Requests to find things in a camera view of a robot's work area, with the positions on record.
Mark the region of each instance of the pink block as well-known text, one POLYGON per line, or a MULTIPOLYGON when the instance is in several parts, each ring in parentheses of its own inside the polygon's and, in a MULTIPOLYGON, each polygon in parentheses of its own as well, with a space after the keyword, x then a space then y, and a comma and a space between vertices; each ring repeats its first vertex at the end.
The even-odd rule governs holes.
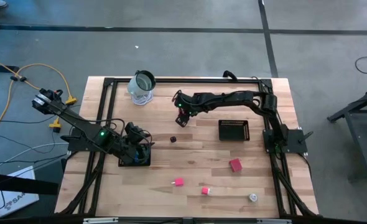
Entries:
POLYGON ((242 170, 242 166, 240 164, 239 159, 233 159, 233 160, 229 161, 229 165, 231 166, 233 172, 237 172, 237 171, 242 170))
POLYGON ((203 195, 208 195, 210 193, 210 189, 209 188, 207 188, 207 187, 203 187, 202 188, 202 194, 203 195))
POLYGON ((176 178, 175 180, 175 186, 180 187, 184 185, 184 179, 183 178, 176 178))

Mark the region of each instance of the small white object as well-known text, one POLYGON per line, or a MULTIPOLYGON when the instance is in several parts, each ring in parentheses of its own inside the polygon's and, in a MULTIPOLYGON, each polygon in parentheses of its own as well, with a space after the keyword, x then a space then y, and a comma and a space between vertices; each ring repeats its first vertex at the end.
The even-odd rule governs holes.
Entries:
MULTIPOLYGON (((33 169, 33 166, 29 166, 29 167, 26 167, 25 169, 21 169, 19 171, 13 172, 9 174, 8 176, 14 177, 14 176, 19 175, 18 177, 20 178, 35 180, 34 170, 32 169, 33 169)), ((10 192, 10 191, 5 191, 5 190, 2 191, 2 194, 4 195, 5 206, 4 208, 0 209, 0 218, 12 212, 15 212, 23 207, 26 207, 39 200, 38 194, 26 194, 22 192, 10 192)), ((2 199, 2 195, 0 191, 0 208, 3 205, 4 205, 4 200, 2 199)))
POLYGON ((250 199, 250 201, 252 202, 256 202, 258 200, 258 197, 256 194, 251 194, 248 196, 248 198, 250 199))

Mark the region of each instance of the concrete floor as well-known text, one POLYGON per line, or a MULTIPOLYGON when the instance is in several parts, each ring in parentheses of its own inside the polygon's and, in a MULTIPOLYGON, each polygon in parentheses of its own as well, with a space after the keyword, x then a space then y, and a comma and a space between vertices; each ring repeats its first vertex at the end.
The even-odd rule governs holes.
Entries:
MULTIPOLYGON (((271 29, 367 30, 367 0, 264 2, 271 29)), ((9 0, 9 4, 0 11, 0 23, 262 28, 257 0, 9 0)), ((367 75, 353 65, 367 55, 367 36, 271 35, 271 39, 279 77, 290 81, 299 123, 304 131, 315 132, 307 144, 320 214, 367 221, 367 181, 350 184, 346 179, 361 165, 358 151, 344 120, 337 124, 326 120, 367 91, 367 75)), ((240 77, 271 77, 263 34, 0 30, 0 61, 53 65, 66 75, 79 99, 89 75, 133 75, 146 69, 158 76, 219 77, 230 70, 240 77)), ((64 89, 59 76, 47 68, 33 68, 24 75, 37 86, 64 89)), ((0 113, 8 86, 9 75, 0 73, 0 113)), ((45 119, 31 108, 35 94, 17 83, 4 119, 45 119)), ((36 146, 52 142, 47 125, 3 123, 0 134, 36 146)), ((57 134, 54 137, 61 141, 57 134)), ((25 149, 0 138, 0 161, 25 149)), ((20 159, 42 159, 65 150, 57 146, 50 154, 29 152, 20 159)), ((0 173, 26 165, 6 164, 0 173)))

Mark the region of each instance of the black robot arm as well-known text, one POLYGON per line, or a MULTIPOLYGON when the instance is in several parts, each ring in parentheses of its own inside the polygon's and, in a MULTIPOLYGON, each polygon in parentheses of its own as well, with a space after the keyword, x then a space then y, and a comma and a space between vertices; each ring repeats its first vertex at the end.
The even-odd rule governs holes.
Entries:
POLYGON ((185 127, 191 116, 201 112, 208 113, 221 106, 247 106, 256 114, 268 119, 273 129, 274 142, 281 146, 287 145, 287 126, 281 124, 277 117, 277 98, 275 95, 258 91, 234 91, 232 93, 195 93, 193 96, 183 94, 180 90, 172 101, 179 109, 175 120, 185 127))
POLYGON ((102 151, 113 154, 125 164, 146 161, 149 157, 151 143, 140 144, 140 142, 149 137, 149 134, 146 134, 138 126, 134 126, 132 122, 129 122, 125 127, 127 133, 125 136, 122 135, 123 130, 121 133, 117 133, 108 125, 91 124, 69 109, 62 102, 61 94, 60 90, 41 89, 40 93, 32 100, 32 106, 43 114, 55 114, 74 127, 71 135, 61 137, 69 142, 68 150, 102 151))

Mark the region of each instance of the wooden table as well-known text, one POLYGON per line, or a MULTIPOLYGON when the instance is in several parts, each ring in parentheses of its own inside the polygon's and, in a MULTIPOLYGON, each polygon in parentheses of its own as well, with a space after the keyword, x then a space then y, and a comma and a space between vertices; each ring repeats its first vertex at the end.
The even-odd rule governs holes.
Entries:
MULTIPOLYGON (((80 115, 96 119, 104 77, 88 77, 80 115)), ((298 127, 289 82, 286 78, 272 79, 278 110, 283 123, 298 127)), ((150 167, 118 167, 118 159, 108 155, 103 170, 97 216, 125 217, 278 217, 271 162, 264 151, 262 117, 245 106, 217 108, 190 118, 181 128, 175 123, 177 108, 171 102, 181 89, 220 94, 236 90, 258 91, 255 84, 234 83, 158 83, 154 99, 146 106, 134 105, 127 92, 127 84, 120 83, 114 102, 113 118, 132 121, 148 130, 155 144, 152 147, 150 167), (249 121, 250 141, 221 142, 218 139, 219 119, 246 119, 249 121), (171 143, 170 137, 177 142, 171 143), (228 162, 239 158, 240 173, 232 173, 228 162), (174 187, 171 182, 183 177, 185 185, 174 187), (212 195, 201 194, 203 186, 211 188, 212 195), (258 196, 255 203, 248 195, 258 196)), ((104 118, 108 108, 105 104, 104 118)), ((58 196, 56 212, 64 209, 82 186, 87 152, 79 152, 66 166, 58 196)), ((292 186, 317 213, 312 182, 306 163, 296 154, 288 154, 287 162, 292 186)), ((288 211, 287 194, 282 190, 288 211)), ((90 206, 92 189, 87 198, 90 206)))

